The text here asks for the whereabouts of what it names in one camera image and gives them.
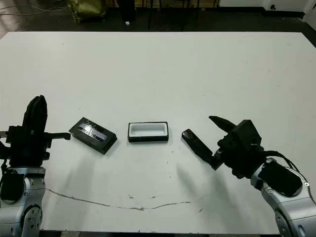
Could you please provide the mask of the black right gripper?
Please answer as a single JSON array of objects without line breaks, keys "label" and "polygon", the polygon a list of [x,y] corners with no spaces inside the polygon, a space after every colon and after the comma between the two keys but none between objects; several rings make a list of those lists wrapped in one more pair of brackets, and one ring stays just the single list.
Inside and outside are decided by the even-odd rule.
[{"label": "black right gripper", "polygon": [[218,116],[209,119],[227,134],[218,141],[219,149],[210,158],[212,169],[217,170],[224,163],[237,178],[251,178],[266,159],[256,128],[236,128],[234,123]]}]

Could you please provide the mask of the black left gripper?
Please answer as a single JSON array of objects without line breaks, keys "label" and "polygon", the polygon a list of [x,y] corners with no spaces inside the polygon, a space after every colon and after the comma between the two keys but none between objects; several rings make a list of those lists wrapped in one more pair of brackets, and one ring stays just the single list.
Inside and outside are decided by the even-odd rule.
[{"label": "black left gripper", "polygon": [[23,126],[10,126],[8,131],[0,133],[6,139],[7,147],[0,144],[0,158],[9,160],[12,167],[40,167],[44,160],[48,160],[50,153],[46,150],[51,147],[52,140],[70,140],[69,133],[45,132],[47,121],[47,102],[43,95],[39,96],[38,118],[36,129],[36,106],[38,97],[30,101],[24,113]]}]

